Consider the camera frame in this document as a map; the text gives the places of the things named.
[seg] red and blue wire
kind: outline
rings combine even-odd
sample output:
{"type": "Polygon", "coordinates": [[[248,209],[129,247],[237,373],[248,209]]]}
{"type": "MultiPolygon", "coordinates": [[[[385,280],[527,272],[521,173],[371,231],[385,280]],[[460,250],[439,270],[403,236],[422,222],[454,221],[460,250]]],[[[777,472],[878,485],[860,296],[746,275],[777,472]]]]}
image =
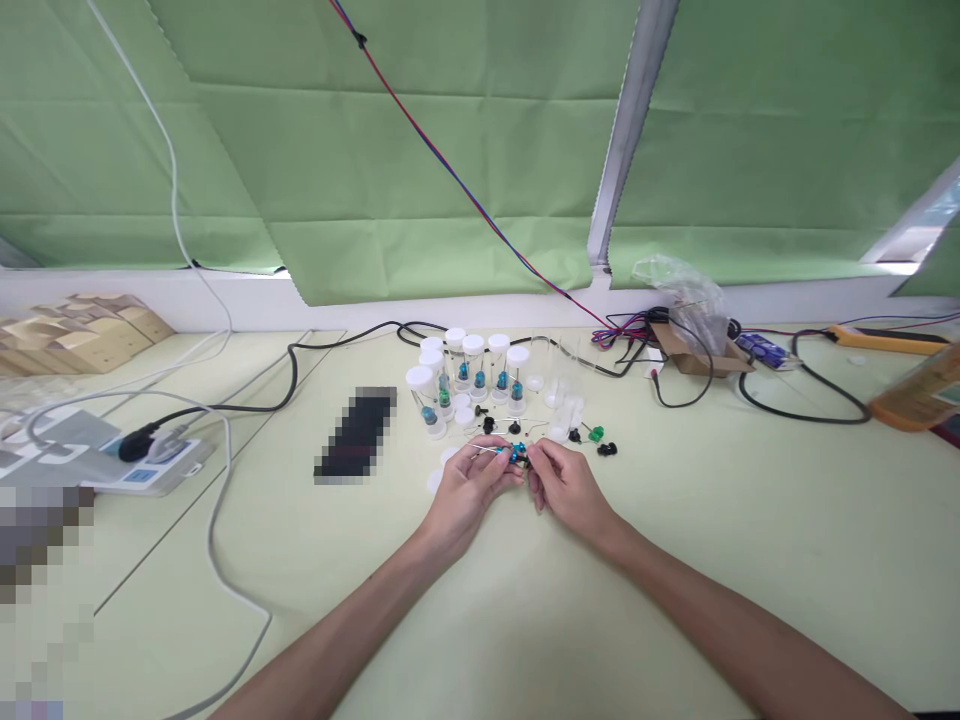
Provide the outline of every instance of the red and blue wire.
{"type": "Polygon", "coordinates": [[[518,259],[521,263],[523,263],[523,266],[524,266],[525,268],[527,268],[527,270],[529,270],[530,272],[532,272],[534,275],[536,275],[538,278],[540,278],[543,282],[545,282],[551,289],[553,289],[554,291],[560,293],[560,294],[561,294],[563,297],[565,297],[567,300],[569,300],[570,302],[572,302],[572,303],[573,303],[574,305],[576,305],[578,308],[580,308],[580,309],[583,310],[585,313],[587,313],[588,315],[590,315],[590,316],[591,316],[594,320],[596,320],[598,323],[600,323],[600,324],[603,325],[605,328],[607,328],[606,332],[612,332],[612,333],[615,333],[615,334],[617,334],[617,335],[621,334],[620,328],[618,328],[617,326],[612,326],[612,325],[609,325],[609,324],[605,323],[605,322],[604,322],[603,320],[601,320],[596,314],[594,314],[591,310],[588,310],[588,309],[585,308],[583,305],[581,305],[579,302],[577,302],[576,300],[574,300],[566,290],[562,290],[561,288],[557,287],[557,286],[554,285],[552,282],[550,282],[549,280],[547,280],[543,275],[541,275],[539,272],[537,272],[537,269],[536,269],[533,265],[530,264],[530,261],[527,260],[527,259],[520,253],[520,251],[517,250],[517,249],[513,246],[513,244],[512,244],[509,240],[507,240],[507,236],[504,235],[503,232],[501,232],[500,228],[497,227],[497,224],[496,224],[496,223],[493,221],[493,219],[487,214],[487,211],[483,209],[483,205],[481,205],[480,202],[473,196],[473,193],[470,192],[470,189],[464,184],[463,180],[460,179],[460,176],[457,175],[456,171],[455,171],[452,167],[450,167],[450,163],[447,162],[447,159],[446,159],[445,157],[443,157],[443,154],[442,154],[439,150],[437,150],[436,146],[435,146],[432,142],[430,142],[430,138],[427,137],[427,134],[420,128],[420,126],[417,124],[417,121],[413,119],[413,116],[411,116],[409,112],[407,112],[407,108],[405,108],[404,105],[403,105],[403,103],[400,102],[400,98],[397,97],[397,94],[393,91],[393,88],[390,87],[390,83],[388,83],[387,80],[386,80],[386,78],[383,77],[383,73],[381,73],[381,72],[380,72],[380,68],[377,67],[377,63],[374,61],[373,57],[370,55],[370,51],[367,50],[367,47],[366,47],[366,45],[367,45],[367,38],[364,37],[363,35],[361,35],[359,32],[357,32],[356,27],[354,27],[353,22],[351,22],[351,20],[350,20],[350,16],[347,15],[347,11],[344,10],[344,9],[343,9],[343,5],[340,4],[340,0],[330,0],[330,5],[332,5],[332,6],[333,6],[333,9],[337,11],[337,15],[340,16],[340,19],[343,20],[344,24],[350,29],[350,32],[353,34],[353,37],[356,38],[357,43],[358,43],[359,46],[360,46],[360,49],[363,50],[363,54],[367,56],[367,61],[370,63],[370,67],[373,68],[373,71],[377,74],[377,77],[380,78],[380,82],[383,84],[383,87],[386,88],[387,92],[390,93],[390,97],[393,98],[393,101],[397,104],[397,107],[399,107],[400,110],[403,112],[404,116],[407,118],[407,120],[408,120],[408,121],[410,122],[410,124],[413,126],[413,129],[417,131],[417,135],[420,136],[420,139],[423,140],[424,144],[425,144],[428,148],[430,148],[430,152],[432,152],[432,153],[434,154],[434,156],[437,158],[437,160],[440,161],[440,164],[443,165],[443,167],[446,169],[446,171],[447,171],[448,173],[450,173],[450,175],[453,177],[454,180],[457,181],[457,184],[460,186],[460,189],[463,190],[464,194],[466,194],[466,196],[467,196],[468,198],[470,198],[470,202],[473,203],[474,207],[477,209],[477,212],[480,213],[480,215],[483,217],[483,219],[487,221],[487,224],[490,226],[490,229],[493,230],[493,231],[497,234],[497,236],[498,236],[501,240],[503,240],[503,242],[506,244],[506,246],[507,246],[508,248],[510,248],[510,250],[513,251],[513,254],[517,256],[517,259],[518,259]]]}

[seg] small battery pack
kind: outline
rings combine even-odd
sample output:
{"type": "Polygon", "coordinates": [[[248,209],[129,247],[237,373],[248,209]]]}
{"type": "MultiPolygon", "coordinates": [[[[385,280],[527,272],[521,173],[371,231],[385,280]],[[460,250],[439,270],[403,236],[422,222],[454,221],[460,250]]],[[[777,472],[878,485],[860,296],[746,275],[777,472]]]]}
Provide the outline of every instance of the small battery pack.
{"type": "Polygon", "coordinates": [[[737,347],[752,353],[757,360],[777,372],[796,370],[803,364],[803,361],[793,353],[756,333],[744,333],[738,337],[737,347]]]}

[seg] cardboard box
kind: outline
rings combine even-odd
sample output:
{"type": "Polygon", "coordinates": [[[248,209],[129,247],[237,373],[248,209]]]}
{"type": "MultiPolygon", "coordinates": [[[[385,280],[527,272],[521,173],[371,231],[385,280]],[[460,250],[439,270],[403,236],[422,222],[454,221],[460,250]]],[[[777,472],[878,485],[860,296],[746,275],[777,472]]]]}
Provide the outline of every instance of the cardboard box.
{"type": "Polygon", "coordinates": [[[154,343],[166,340],[171,335],[176,334],[172,327],[167,325],[159,315],[148,308],[124,308],[123,310],[119,310],[117,315],[133,325],[146,336],[148,340],[154,343]]]}
{"type": "MultiPolygon", "coordinates": [[[[105,335],[93,332],[82,324],[81,329],[73,325],[75,320],[64,320],[71,324],[64,327],[60,323],[34,323],[33,331],[46,342],[47,352],[59,360],[69,363],[75,372],[106,373],[120,367],[130,359],[123,348],[105,335]]],[[[113,322],[125,325],[121,320],[113,322]]]]}
{"type": "Polygon", "coordinates": [[[61,318],[63,317],[63,313],[60,312],[61,307],[63,306],[62,305],[34,305],[30,309],[33,310],[33,312],[35,312],[37,315],[40,315],[42,317],[61,318]]]}
{"type": "Polygon", "coordinates": [[[61,305],[57,309],[60,311],[61,317],[67,317],[73,320],[95,320],[103,317],[117,317],[116,313],[110,312],[106,308],[94,305],[93,303],[71,303],[69,305],[61,305]]]}
{"type": "MultiPolygon", "coordinates": [[[[654,323],[653,332],[663,351],[670,356],[670,362],[686,375],[709,375],[710,364],[707,356],[702,352],[696,354],[690,351],[687,341],[677,335],[676,327],[671,323],[654,323]]],[[[747,356],[736,346],[733,340],[727,339],[726,353],[722,357],[713,356],[713,376],[724,378],[733,372],[753,372],[754,368],[747,363],[747,356]]]]}
{"type": "Polygon", "coordinates": [[[65,318],[56,324],[76,332],[85,330],[95,332],[103,336],[111,345],[115,345],[128,359],[153,345],[135,327],[120,318],[84,318],[80,320],[65,318]]]}
{"type": "Polygon", "coordinates": [[[4,335],[2,353],[5,362],[19,367],[30,375],[76,375],[77,370],[56,353],[47,350],[46,337],[35,331],[33,321],[5,321],[0,333],[4,335]]]}
{"type": "Polygon", "coordinates": [[[78,294],[71,295],[69,299],[80,305],[93,303],[111,312],[117,312],[118,310],[123,310],[128,307],[146,307],[146,305],[133,295],[78,294]]]}
{"type": "Polygon", "coordinates": [[[0,346],[0,377],[25,377],[27,375],[23,369],[6,362],[3,359],[3,355],[4,350],[2,346],[0,346]]]}

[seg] red wire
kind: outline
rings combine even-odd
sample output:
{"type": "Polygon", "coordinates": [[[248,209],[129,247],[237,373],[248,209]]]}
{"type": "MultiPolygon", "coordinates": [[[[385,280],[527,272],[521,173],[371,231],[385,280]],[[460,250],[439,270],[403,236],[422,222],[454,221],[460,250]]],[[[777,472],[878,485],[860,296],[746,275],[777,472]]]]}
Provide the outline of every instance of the red wire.
{"type": "MultiPolygon", "coordinates": [[[[333,6],[333,9],[337,11],[337,15],[340,16],[340,19],[343,20],[343,23],[344,23],[348,28],[350,28],[350,22],[347,20],[347,18],[344,16],[344,14],[343,14],[342,12],[340,12],[340,8],[337,7],[337,4],[334,2],[334,0],[330,0],[330,4],[333,6]]],[[[370,55],[370,51],[367,50],[366,47],[362,47],[361,49],[363,50],[363,54],[367,56],[367,61],[370,63],[370,67],[373,68],[373,71],[377,74],[377,77],[380,78],[380,82],[381,82],[381,83],[383,84],[383,86],[387,89],[387,92],[390,93],[390,97],[393,98],[393,101],[397,104],[397,107],[400,108],[400,110],[401,110],[401,111],[403,112],[403,114],[406,116],[407,120],[410,121],[410,124],[413,125],[413,127],[417,130],[417,132],[420,134],[420,136],[421,136],[421,137],[424,139],[424,141],[427,143],[427,145],[430,146],[430,149],[433,150],[433,151],[437,154],[437,157],[441,158],[441,159],[443,160],[443,162],[446,163],[448,167],[450,167],[450,163],[447,162],[447,159],[446,159],[445,157],[443,157],[443,153],[441,153],[439,150],[437,150],[436,146],[435,146],[432,142],[430,142],[430,138],[427,137],[427,134],[420,128],[420,126],[417,124],[417,121],[413,119],[413,117],[410,115],[410,113],[407,112],[407,109],[403,106],[403,103],[400,102],[400,98],[398,98],[397,95],[396,95],[396,93],[393,92],[393,88],[390,87],[390,83],[387,82],[387,79],[383,76],[383,73],[380,72],[380,68],[377,67],[377,63],[374,61],[373,57],[370,55]]],[[[499,236],[500,233],[499,233],[499,231],[497,230],[497,227],[496,227],[496,226],[490,221],[490,219],[486,216],[486,214],[485,214],[484,211],[483,211],[483,208],[480,207],[480,204],[479,204],[476,200],[474,200],[472,197],[470,197],[469,194],[467,194],[467,198],[470,200],[470,202],[473,203],[474,207],[477,209],[477,212],[480,213],[480,216],[481,216],[484,220],[487,221],[487,224],[490,226],[490,229],[493,230],[493,231],[499,236]]],[[[599,318],[599,316],[596,315],[596,313],[594,313],[593,311],[588,310],[587,308],[585,308],[585,307],[584,307],[583,305],[581,305],[579,302],[577,302],[576,300],[574,300],[574,299],[570,296],[569,293],[561,290],[561,289],[558,288],[556,285],[554,285],[552,282],[550,282],[549,280],[547,280],[543,275],[541,275],[539,272],[537,272],[537,269],[530,263],[529,260],[527,260],[527,259],[520,253],[519,250],[514,249],[514,252],[516,252],[516,253],[517,253],[517,256],[520,257],[520,259],[522,259],[523,262],[525,262],[525,263],[527,264],[527,267],[530,268],[530,271],[531,271],[534,275],[536,275],[538,278],[540,278],[543,282],[545,282],[545,283],[546,283],[550,288],[552,288],[554,291],[558,292],[560,295],[562,295],[562,296],[565,297],[567,300],[569,300],[570,302],[572,302],[572,303],[573,303],[574,305],[576,305],[578,308],[580,308],[580,309],[583,310],[585,313],[587,313],[588,315],[590,315],[594,320],[596,320],[598,323],[600,323],[601,325],[603,325],[603,327],[605,327],[605,328],[607,328],[608,330],[613,331],[613,332],[617,332],[617,331],[619,330],[618,328],[611,327],[610,325],[608,325],[607,323],[605,323],[603,320],[601,320],[601,319],[599,318]]]]}

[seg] plastic vial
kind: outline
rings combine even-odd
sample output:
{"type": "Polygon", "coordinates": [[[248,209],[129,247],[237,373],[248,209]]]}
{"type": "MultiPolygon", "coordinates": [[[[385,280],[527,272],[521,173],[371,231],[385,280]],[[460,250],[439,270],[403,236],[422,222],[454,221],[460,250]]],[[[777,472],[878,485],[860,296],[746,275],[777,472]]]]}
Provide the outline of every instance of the plastic vial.
{"type": "MultiPolygon", "coordinates": [[[[482,403],[487,399],[487,365],[484,362],[486,353],[483,351],[486,342],[479,335],[467,335],[463,339],[464,365],[470,382],[470,399],[475,403],[482,403]]],[[[457,374],[459,380],[463,374],[463,367],[457,374]]]]}
{"type": "Polygon", "coordinates": [[[433,370],[434,388],[431,391],[437,398],[440,416],[450,422],[456,410],[453,407],[453,394],[450,392],[450,375],[447,372],[446,360],[440,350],[424,350],[420,353],[420,364],[433,370]]]}
{"type": "Polygon", "coordinates": [[[525,381],[527,390],[536,393],[543,390],[550,347],[550,338],[546,335],[535,335],[530,339],[530,363],[527,366],[527,379],[525,381]]]}
{"type": "Polygon", "coordinates": [[[450,353],[450,369],[453,371],[453,389],[458,393],[470,392],[470,367],[463,354],[463,340],[467,331],[463,328],[447,330],[447,351],[450,353]]]}
{"type": "Polygon", "coordinates": [[[510,338],[499,333],[487,338],[490,348],[491,390],[490,399],[496,405],[503,405],[510,397],[510,372],[507,370],[507,350],[510,338]]]}
{"type": "Polygon", "coordinates": [[[583,397],[579,357],[579,335],[563,335],[557,341],[557,344],[552,347],[550,351],[550,375],[543,394],[543,402],[548,408],[561,407],[571,396],[583,397]]]}
{"type": "Polygon", "coordinates": [[[454,421],[464,432],[466,432],[467,428],[475,427],[477,424],[476,416],[474,416],[473,410],[470,408],[458,409],[453,417],[454,421]]]}
{"type": "Polygon", "coordinates": [[[507,367],[512,370],[507,379],[510,381],[510,398],[507,400],[507,410],[510,414],[519,417],[527,409],[527,401],[523,397],[523,383],[520,382],[520,369],[530,362],[530,351],[519,345],[507,350],[507,367]]]}
{"type": "Polygon", "coordinates": [[[420,350],[440,350],[443,352],[443,338],[425,337],[420,341],[420,350]]]}
{"type": "Polygon", "coordinates": [[[437,398],[432,397],[436,387],[433,370],[425,365],[417,365],[407,370],[407,386],[413,395],[417,413],[427,428],[431,440],[439,440],[447,432],[447,423],[440,416],[437,398]]]}

